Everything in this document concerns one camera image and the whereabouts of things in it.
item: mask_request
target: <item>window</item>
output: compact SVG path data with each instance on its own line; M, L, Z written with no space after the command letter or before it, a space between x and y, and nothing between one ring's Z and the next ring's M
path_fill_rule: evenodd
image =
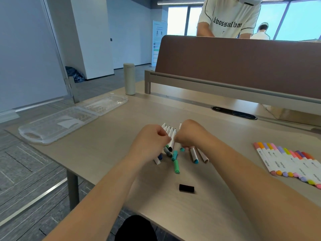
M167 20L168 35L184 35L187 7L169 7Z
M189 13L187 35L196 36L196 29L201 11L201 7L191 7L191 11Z
M277 40L312 40L321 35L321 0L291 2Z
M279 23L285 11L287 3L269 3L262 4L259 17L257 18L256 25L254 28L254 33L257 32L260 24L267 22L269 28L266 31L266 34L270 36L271 40L273 39L276 30L278 29Z

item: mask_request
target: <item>clear plastic tray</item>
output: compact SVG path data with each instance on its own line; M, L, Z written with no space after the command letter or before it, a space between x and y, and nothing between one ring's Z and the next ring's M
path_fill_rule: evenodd
M22 137L34 143L50 144L98 118L81 107L70 107L19 127Z
M89 110L98 116L102 116L107 112L125 104L127 101L128 98L124 96L110 93L102 99L96 99L89 103L80 104L79 107Z

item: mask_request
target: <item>white wall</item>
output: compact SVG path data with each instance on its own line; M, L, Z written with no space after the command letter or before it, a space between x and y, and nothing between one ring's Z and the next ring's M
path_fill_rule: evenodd
M114 73L106 0L71 0L87 79Z
M131 0L107 0L113 66L151 61L150 9Z
M47 0L47 4L64 65L74 67L87 77L71 1Z

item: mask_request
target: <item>yellow marker cap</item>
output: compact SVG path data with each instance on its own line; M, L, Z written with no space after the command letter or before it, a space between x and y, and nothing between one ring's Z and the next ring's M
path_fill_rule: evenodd
M308 184L310 184L310 185L315 185L315 182L313 182L312 180L308 180L307 182L308 182Z
M258 142L257 144L259 145L259 147L260 147L261 149L265 149L265 147L264 147L264 145L262 144L262 142Z
M266 143L266 144L270 148L270 150L274 150L273 147L270 145L270 143Z
M291 155L290 151L287 148L283 148L286 154Z

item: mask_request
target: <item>trash bag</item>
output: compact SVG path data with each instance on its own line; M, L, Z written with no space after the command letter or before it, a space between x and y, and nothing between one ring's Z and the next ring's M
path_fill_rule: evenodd
M67 71L68 76L72 76L74 78L75 83L83 82L85 81L85 75L83 75L82 72L79 72L77 69L74 69L73 67L65 67Z

